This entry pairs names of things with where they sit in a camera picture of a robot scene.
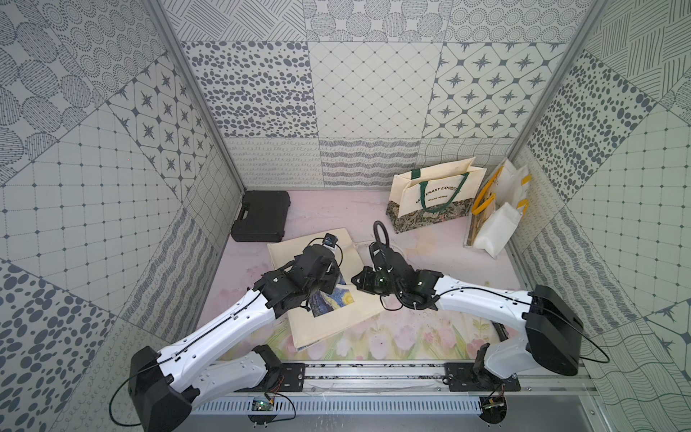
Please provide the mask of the starry night canvas tote bag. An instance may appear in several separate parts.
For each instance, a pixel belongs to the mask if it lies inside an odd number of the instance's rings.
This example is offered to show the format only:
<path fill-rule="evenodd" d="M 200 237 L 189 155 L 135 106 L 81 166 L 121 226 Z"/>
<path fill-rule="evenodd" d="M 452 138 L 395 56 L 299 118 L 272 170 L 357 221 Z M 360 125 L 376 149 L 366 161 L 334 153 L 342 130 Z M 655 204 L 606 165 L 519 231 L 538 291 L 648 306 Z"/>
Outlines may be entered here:
<path fill-rule="evenodd" d="M 288 311 L 293 344 L 297 350 L 305 349 L 326 338 L 354 327 L 383 311 L 379 297 L 363 293 L 351 284 L 365 265 L 348 231 L 332 230 L 338 238 L 336 260 L 340 276 L 333 293 L 316 293 L 309 300 L 310 310 Z"/>

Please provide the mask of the green handled floral tote bag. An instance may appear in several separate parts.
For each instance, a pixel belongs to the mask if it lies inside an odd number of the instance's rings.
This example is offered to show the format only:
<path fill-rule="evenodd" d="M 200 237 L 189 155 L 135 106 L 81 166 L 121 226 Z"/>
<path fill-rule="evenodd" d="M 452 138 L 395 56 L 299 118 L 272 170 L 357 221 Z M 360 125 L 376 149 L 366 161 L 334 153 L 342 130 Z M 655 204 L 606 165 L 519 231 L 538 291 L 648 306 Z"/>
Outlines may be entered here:
<path fill-rule="evenodd" d="M 397 174 L 386 214 L 398 233 L 466 217 L 486 174 L 473 158 Z"/>

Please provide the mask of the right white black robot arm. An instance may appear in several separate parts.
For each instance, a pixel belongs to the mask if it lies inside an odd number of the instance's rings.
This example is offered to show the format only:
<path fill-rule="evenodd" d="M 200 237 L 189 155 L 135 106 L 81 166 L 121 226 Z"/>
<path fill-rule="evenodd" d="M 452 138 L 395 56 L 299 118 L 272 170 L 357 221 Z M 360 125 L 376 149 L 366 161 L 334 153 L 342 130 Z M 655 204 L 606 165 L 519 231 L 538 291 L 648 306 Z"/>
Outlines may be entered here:
<path fill-rule="evenodd" d="M 415 270 L 391 247 L 369 247 L 372 266 L 352 278 L 354 286 L 377 296 L 394 296 L 414 311 L 457 311 L 514 329 L 516 336 L 484 344 L 473 378 L 485 385 L 542 367 L 554 374 L 579 371 L 583 323 L 552 288 L 507 291 L 470 284 L 433 270 Z"/>

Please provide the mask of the black tool near right arm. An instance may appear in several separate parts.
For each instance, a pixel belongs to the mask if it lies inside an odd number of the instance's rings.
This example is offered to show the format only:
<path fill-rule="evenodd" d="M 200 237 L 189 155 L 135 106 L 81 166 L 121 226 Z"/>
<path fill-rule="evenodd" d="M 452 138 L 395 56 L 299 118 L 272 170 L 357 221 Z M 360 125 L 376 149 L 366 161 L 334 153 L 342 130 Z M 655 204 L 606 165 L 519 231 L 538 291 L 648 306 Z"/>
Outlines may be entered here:
<path fill-rule="evenodd" d="M 498 335 L 498 339 L 500 342 L 506 341 L 509 339 L 509 333 L 507 332 L 506 328 L 504 325 L 498 323 L 498 322 L 492 322 L 492 325 Z"/>

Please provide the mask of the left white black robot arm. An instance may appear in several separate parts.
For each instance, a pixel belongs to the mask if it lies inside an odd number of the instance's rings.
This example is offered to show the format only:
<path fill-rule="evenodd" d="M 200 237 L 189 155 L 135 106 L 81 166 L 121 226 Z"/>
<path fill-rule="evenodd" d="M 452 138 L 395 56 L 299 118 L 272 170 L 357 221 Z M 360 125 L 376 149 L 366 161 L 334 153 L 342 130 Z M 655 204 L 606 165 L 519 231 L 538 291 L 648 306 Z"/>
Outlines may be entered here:
<path fill-rule="evenodd" d="M 255 282 L 236 303 L 201 329 L 156 350 L 142 347 L 131 358 L 123 383 L 139 426 L 146 431 L 173 431 L 193 408 L 234 390 L 275 387 L 281 361 L 266 346 L 228 365 L 215 361 L 243 338 L 278 320 L 288 311 L 308 309 L 316 293 L 333 293 L 340 279 L 343 250 L 327 235 L 322 243 Z"/>

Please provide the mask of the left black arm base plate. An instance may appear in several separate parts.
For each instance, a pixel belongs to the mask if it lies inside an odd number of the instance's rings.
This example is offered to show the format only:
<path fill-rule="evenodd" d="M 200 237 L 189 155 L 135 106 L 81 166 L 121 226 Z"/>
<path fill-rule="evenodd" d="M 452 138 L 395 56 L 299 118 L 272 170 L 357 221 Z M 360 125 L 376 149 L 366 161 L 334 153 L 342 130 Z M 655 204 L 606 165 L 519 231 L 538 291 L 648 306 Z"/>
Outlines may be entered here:
<path fill-rule="evenodd" d="M 241 387 L 237 392 L 301 392 L 305 380 L 304 363 L 284 363 L 272 367 L 255 387 Z"/>

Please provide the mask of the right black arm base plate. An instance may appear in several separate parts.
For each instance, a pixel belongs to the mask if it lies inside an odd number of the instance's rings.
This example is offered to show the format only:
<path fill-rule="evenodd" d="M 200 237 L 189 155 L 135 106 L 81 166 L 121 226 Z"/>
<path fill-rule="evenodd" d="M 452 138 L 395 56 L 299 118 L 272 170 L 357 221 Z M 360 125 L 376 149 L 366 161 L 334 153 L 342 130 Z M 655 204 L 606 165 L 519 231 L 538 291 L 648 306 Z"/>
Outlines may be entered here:
<path fill-rule="evenodd" d="M 451 392 L 519 392 L 521 390 L 518 378 L 500 379 L 467 362 L 445 363 L 442 381 Z"/>

